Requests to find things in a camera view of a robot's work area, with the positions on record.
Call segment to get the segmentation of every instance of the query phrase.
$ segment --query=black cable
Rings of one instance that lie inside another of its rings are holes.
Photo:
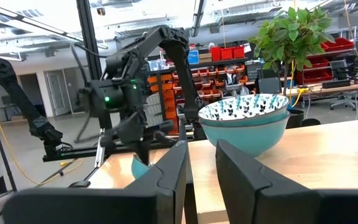
[[[110,55],[100,55],[100,54],[97,54],[97,53],[91,51],[90,49],[87,49],[86,47],[84,47],[84,46],[82,46],[82,45],[80,45],[80,44],[77,44],[77,43],[74,43],[74,45],[77,46],[77,47],[79,47],[79,48],[81,48],[81,49],[83,49],[84,51],[90,53],[91,55],[97,56],[97,57],[99,57],[99,58],[107,58],[108,56],[110,56]]]
[[[86,85],[86,84],[88,83],[88,79],[86,78],[85,70],[84,70],[84,67],[83,67],[82,64],[81,64],[80,58],[78,57],[78,54],[77,54],[77,52],[75,51],[74,43],[71,43],[71,44],[70,44],[70,49],[71,49],[71,52],[72,52],[73,55],[74,55],[74,59],[75,59],[75,61],[77,62],[78,67],[80,68],[81,75],[82,75],[82,79],[84,80],[84,84]]]
[[[77,43],[71,43],[71,44],[70,44],[71,52],[72,52],[73,55],[74,55],[74,59],[75,59],[75,61],[77,62],[78,67],[80,68],[80,72],[81,72],[82,78],[84,79],[84,82],[85,82],[85,85],[86,85],[86,84],[88,83],[88,81],[87,81],[87,78],[86,78],[86,75],[85,75],[85,70],[84,70],[84,67],[83,67],[82,64],[81,64],[80,58],[78,58],[78,54],[77,54],[77,52],[75,51],[74,46],[77,46],[77,47],[79,47],[79,48],[85,50],[86,52],[88,52],[88,53],[90,53],[90,54],[92,54],[92,55],[94,55],[94,56],[97,56],[97,57],[99,57],[99,58],[107,58],[109,55],[100,55],[100,54],[97,54],[97,53],[91,51],[90,49],[87,49],[86,47],[81,46],[80,44],[77,44]],[[102,80],[102,78],[104,77],[104,75],[105,75],[106,73],[107,73],[107,70],[104,69],[103,75],[100,77],[100,80]]]

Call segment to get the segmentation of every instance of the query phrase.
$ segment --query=teal bowl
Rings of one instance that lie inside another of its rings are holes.
[[[284,119],[289,102],[286,96],[277,94],[242,95],[211,103],[198,112],[198,117],[207,126],[256,126]]]
[[[245,127],[215,127],[201,123],[210,143],[216,146],[218,139],[227,140],[233,146],[257,157],[276,145],[283,137],[290,113],[285,118],[269,124]]]
[[[131,171],[132,175],[135,177],[135,179],[138,179],[143,174],[145,174],[150,169],[150,166],[145,165],[143,162],[141,162],[136,155],[134,155],[134,158],[132,160],[131,165]]]

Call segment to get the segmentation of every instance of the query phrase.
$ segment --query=box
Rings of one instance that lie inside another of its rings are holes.
[[[189,64],[199,63],[198,50],[189,51],[188,60],[189,60]]]
[[[200,54],[199,58],[200,58],[200,59],[212,58],[212,54],[211,54],[211,53]]]
[[[202,58],[202,59],[200,59],[200,63],[205,63],[205,62],[212,62],[212,58]]]

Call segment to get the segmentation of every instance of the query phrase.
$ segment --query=bowl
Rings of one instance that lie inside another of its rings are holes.
[[[225,139],[233,146],[254,157],[276,145],[282,138],[290,118],[290,112],[280,121],[244,127],[216,127],[201,124],[210,143],[216,146],[218,139]]]
[[[289,102],[286,96],[277,94],[242,95],[211,103],[198,112],[198,117],[208,126],[255,126],[285,118]]]
[[[145,165],[140,161],[136,155],[132,159],[131,171],[135,179],[138,179],[150,169],[150,166]]]

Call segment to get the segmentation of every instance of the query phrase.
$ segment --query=wooden tabletop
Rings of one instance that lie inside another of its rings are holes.
[[[320,95],[325,93],[339,93],[343,91],[357,91],[358,84],[351,84],[350,86],[342,86],[337,88],[323,88],[321,83],[318,84],[310,84],[308,85],[310,90],[306,93],[302,93],[302,95]],[[290,96],[290,89],[287,88],[287,96]],[[291,91],[291,96],[298,96],[298,90],[293,88]]]
[[[200,223],[225,222],[215,147],[208,140],[189,143]],[[155,162],[166,150],[152,152]],[[358,121],[288,129],[281,141],[257,158],[311,189],[358,188]],[[123,188],[134,178],[132,153],[111,156],[90,178],[92,188]]]

